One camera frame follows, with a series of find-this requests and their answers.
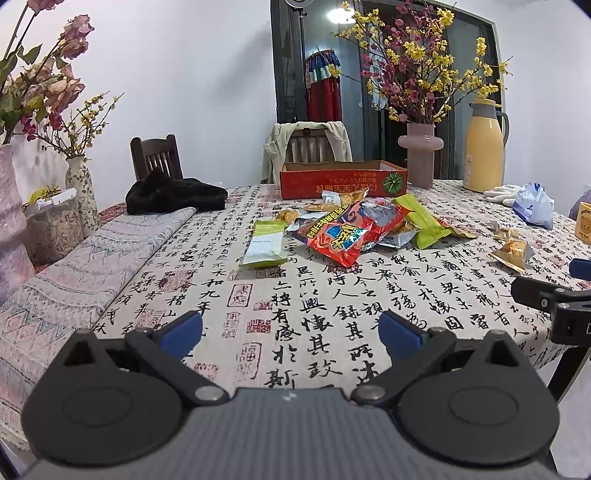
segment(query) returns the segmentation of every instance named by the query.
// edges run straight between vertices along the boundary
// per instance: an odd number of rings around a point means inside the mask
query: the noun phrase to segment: hanging clothing
[[[279,172],[285,163],[285,155],[290,143],[291,134],[296,130],[303,130],[304,128],[326,128],[326,138],[332,148],[335,161],[353,161],[349,136],[342,122],[275,124],[265,142],[263,150],[261,183],[280,184]]]
[[[333,50],[323,50],[306,59],[308,119],[312,122],[339,122],[343,119],[340,103],[340,79],[328,65],[340,67]]]

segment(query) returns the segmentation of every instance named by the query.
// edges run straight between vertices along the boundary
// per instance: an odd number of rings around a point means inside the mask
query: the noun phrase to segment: yellow thermos flask
[[[503,185],[509,117],[495,109],[498,105],[494,101],[485,98],[475,98],[470,106],[472,118],[466,133],[464,187],[485,192]],[[505,119],[504,136],[497,115]]]

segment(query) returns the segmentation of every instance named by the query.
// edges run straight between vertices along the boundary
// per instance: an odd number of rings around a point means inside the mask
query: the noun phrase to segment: dried rose
[[[88,15],[78,15],[64,27],[64,33],[61,34],[61,38],[68,42],[78,40],[79,38],[86,38],[94,30],[94,27],[89,22],[90,17]]]
[[[55,63],[56,61],[52,57],[47,59],[43,67],[41,67],[40,63],[37,63],[31,67],[27,76],[31,80],[34,78],[35,82],[45,82],[51,76]]]
[[[62,49],[61,55],[65,59],[74,60],[79,55],[88,50],[88,42],[84,38],[77,38],[68,42]]]
[[[64,0],[27,0],[27,5],[37,14],[41,10],[53,10],[57,4]]]
[[[46,108],[51,108],[52,112],[62,113],[71,105],[84,90],[84,84],[80,79],[65,79],[50,85],[47,89]]]

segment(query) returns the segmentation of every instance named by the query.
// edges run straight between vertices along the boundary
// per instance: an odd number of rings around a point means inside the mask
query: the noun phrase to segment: patterned blanket
[[[20,414],[35,383],[78,328],[90,328],[193,214],[120,216],[33,277],[0,307],[0,434],[22,444]]]

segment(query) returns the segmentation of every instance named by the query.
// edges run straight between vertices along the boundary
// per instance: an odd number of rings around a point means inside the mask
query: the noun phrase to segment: table
[[[288,262],[240,270],[252,222],[286,206],[273,185],[229,191],[226,210],[198,213],[144,265],[94,327],[99,338],[135,327],[157,327],[187,310],[203,315],[204,338],[184,363],[230,393],[236,387],[313,388],[346,393],[391,364],[377,321],[391,309],[421,328],[443,326],[459,338],[504,329],[539,368],[564,347],[550,342],[547,314],[517,305],[510,285],[517,273],[493,261],[502,245],[486,225],[518,222],[511,209],[485,202],[458,181],[410,188],[431,212],[482,236],[447,238],[427,250],[378,247],[351,268],[286,239]],[[576,290],[572,258],[591,258],[574,236],[574,222],[556,215],[554,230],[530,229],[538,251],[527,275]]]

